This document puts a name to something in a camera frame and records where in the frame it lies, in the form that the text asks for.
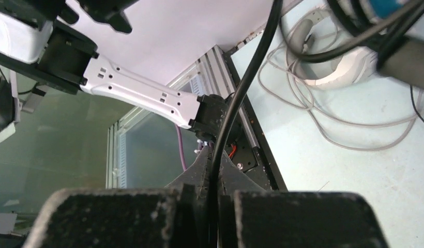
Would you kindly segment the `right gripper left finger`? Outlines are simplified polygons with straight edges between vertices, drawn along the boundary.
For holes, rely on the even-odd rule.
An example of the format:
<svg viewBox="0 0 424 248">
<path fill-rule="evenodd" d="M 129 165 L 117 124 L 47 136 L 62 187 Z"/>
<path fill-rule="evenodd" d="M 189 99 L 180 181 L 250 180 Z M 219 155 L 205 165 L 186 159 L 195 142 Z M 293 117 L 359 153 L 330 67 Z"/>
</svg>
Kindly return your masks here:
<svg viewBox="0 0 424 248">
<path fill-rule="evenodd" d="M 62 189 L 42 206 L 25 247 L 209 247 L 212 151 L 159 189 Z"/>
</svg>

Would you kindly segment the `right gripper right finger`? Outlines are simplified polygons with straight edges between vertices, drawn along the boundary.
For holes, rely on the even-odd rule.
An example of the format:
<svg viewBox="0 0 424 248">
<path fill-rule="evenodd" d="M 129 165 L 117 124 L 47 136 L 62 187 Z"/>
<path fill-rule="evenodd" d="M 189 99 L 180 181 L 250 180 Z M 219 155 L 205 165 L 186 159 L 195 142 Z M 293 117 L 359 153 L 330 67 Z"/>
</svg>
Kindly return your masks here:
<svg viewBox="0 0 424 248">
<path fill-rule="evenodd" d="M 221 247 L 388 247 L 376 215 L 355 192 L 265 190 L 227 154 L 219 183 Z"/>
</svg>

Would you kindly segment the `large black blue headphones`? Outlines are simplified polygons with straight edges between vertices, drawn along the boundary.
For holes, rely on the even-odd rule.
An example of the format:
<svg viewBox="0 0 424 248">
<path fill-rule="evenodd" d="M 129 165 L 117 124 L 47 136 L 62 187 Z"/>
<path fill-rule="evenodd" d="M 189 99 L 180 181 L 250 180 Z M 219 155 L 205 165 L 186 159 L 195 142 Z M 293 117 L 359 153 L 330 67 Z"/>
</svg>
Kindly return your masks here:
<svg viewBox="0 0 424 248">
<path fill-rule="evenodd" d="M 380 218 L 394 247 L 424 247 L 424 200 L 416 198 L 414 208 L 400 213 L 399 200 L 408 202 L 410 182 L 422 183 L 424 190 L 424 130 L 416 121 L 424 116 L 424 62 L 408 52 L 390 72 L 385 67 L 409 42 L 406 33 L 424 14 L 424 1 L 396 2 L 389 15 L 378 12 L 368 18 L 360 1 L 352 1 L 353 14 L 338 1 L 305 1 L 307 13 L 298 18 L 292 13 L 280 20 L 273 12 L 268 19 L 259 45 L 237 89 L 224 119 L 213 153 L 211 181 L 218 181 L 220 159 L 230 134 L 236 110 L 256 82 L 252 94 L 261 122 L 267 126 L 267 139 L 279 157 L 279 170 L 289 190 L 354 191 L 371 198 L 382 210 Z M 260 69 L 266 56 L 277 46 L 286 48 L 301 61 L 309 78 L 332 72 L 330 60 L 355 48 L 367 48 L 376 54 L 375 73 L 363 82 L 333 90 L 312 89 L 316 106 L 323 111 L 354 123 L 387 123 L 420 112 L 407 137 L 398 145 L 382 151 L 343 149 L 325 140 L 310 115 L 289 106 L 267 93 L 264 85 L 287 101 L 298 104 L 287 84 L 287 74 L 271 64 Z M 327 136 L 342 145 L 375 148 L 392 143 L 407 128 L 407 123 L 394 127 L 367 129 L 335 122 L 317 111 L 316 119 Z"/>
</svg>

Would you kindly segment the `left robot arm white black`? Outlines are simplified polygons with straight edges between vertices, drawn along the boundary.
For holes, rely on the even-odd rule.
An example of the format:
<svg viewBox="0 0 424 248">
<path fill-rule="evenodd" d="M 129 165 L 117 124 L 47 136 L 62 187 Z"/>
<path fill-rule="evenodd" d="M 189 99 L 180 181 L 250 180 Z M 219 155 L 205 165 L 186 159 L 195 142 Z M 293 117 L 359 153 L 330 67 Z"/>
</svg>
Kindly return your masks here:
<svg viewBox="0 0 424 248">
<path fill-rule="evenodd" d="M 158 114 L 204 141 L 216 141 L 228 104 L 218 95 L 175 90 L 124 69 L 72 28 L 78 13 L 66 1 L 0 1 L 0 66 L 47 86 L 113 98 Z"/>
</svg>

